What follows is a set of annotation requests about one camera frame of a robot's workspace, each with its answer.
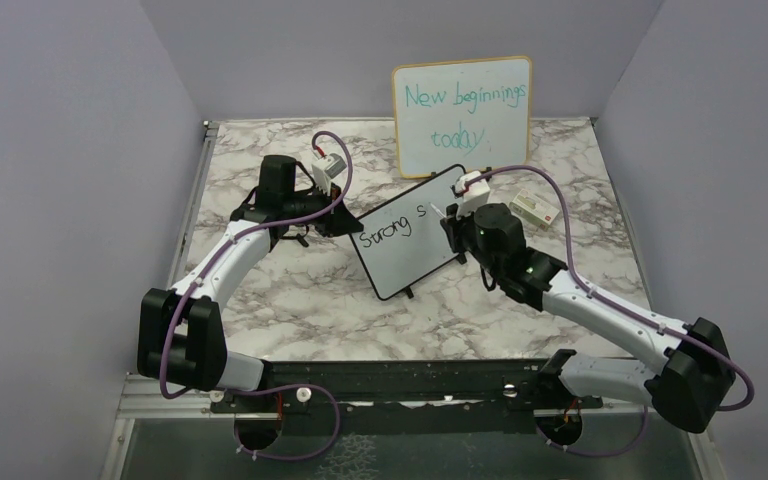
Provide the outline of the black framed whiteboard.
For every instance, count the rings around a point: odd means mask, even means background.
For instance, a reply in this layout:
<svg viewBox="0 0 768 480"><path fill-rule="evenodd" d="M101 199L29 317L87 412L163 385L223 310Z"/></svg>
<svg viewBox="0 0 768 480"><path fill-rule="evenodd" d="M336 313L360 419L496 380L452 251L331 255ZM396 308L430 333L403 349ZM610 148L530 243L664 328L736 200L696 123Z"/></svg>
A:
<svg viewBox="0 0 768 480"><path fill-rule="evenodd" d="M396 296L457 255L429 202L443 213L458 204L452 187L465 174L464 166L452 165L360 217L364 230L350 240L378 299Z"/></svg>

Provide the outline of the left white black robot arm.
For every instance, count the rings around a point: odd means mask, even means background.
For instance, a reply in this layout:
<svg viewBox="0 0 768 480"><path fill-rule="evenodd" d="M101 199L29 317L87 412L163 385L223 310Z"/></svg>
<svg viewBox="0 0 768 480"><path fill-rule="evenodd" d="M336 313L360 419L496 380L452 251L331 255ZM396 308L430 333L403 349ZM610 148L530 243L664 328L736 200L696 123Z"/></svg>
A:
<svg viewBox="0 0 768 480"><path fill-rule="evenodd" d="M336 178L350 162L329 154L312 162L311 187L295 187L300 161L264 157L258 185L231 214L220 241L184 278L167 290L152 288L142 299L137 370L164 385L200 391L236 390L245 407L258 411L273 401L267 363L228 351L221 313L245 276L292 225L323 237L359 233L363 226L346 208Z"/></svg>

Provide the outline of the black marker cap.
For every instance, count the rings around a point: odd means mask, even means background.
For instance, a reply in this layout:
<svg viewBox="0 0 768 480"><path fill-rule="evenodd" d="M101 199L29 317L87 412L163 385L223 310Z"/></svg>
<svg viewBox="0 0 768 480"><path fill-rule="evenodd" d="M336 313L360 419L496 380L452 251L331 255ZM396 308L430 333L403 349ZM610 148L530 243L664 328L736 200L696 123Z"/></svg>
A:
<svg viewBox="0 0 768 480"><path fill-rule="evenodd" d="M308 248L310 246L309 242L306 240L306 235L304 234L297 234L296 240L302 245L303 248Z"/></svg>

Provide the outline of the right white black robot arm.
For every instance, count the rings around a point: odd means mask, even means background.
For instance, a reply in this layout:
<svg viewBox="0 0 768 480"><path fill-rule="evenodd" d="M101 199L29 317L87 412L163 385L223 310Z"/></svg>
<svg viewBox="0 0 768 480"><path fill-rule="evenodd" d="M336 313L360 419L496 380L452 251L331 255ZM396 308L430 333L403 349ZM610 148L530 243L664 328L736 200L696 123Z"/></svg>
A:
<svg viewBox="0 0 768 480"><path fill-rule="evenodd" d="M440 220L451 249L479 264L487 290L570 320L631 354L553 355L537 380L539 398L560 407L573 397L604 397L654 409L671 425L704 432L736 380L722 330L660 316L577 278L563 261L528 246L521 221L490 203L467 212L451 204Z"/></svg>

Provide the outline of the black white marker pen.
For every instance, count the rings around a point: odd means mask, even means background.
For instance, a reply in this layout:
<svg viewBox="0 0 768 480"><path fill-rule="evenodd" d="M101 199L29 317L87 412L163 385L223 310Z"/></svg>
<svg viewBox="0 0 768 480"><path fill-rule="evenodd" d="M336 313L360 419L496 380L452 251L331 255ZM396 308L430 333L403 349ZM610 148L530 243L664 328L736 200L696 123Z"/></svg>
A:
<svg viewBox="0 0 768 480"><path fill-rule="evenodd" d="M447 218L446 214L444 214L443 211L434 203L429 202L429 207L438 215L441 220L445 220Z"/></svg>

